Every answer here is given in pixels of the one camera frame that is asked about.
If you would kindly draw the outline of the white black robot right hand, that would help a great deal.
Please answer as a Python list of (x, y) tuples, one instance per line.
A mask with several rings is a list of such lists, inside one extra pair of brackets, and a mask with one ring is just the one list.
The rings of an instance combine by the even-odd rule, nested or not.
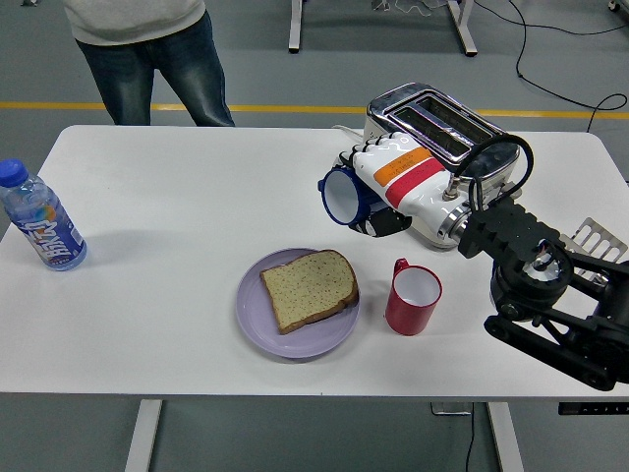
[(342, 151), (318, 189), (338, 224), (372, 237), (408, 229), (444, 244), (448, 216), (463, 203), (443, 193), (451, 174), (410, 135), (392, 133)]

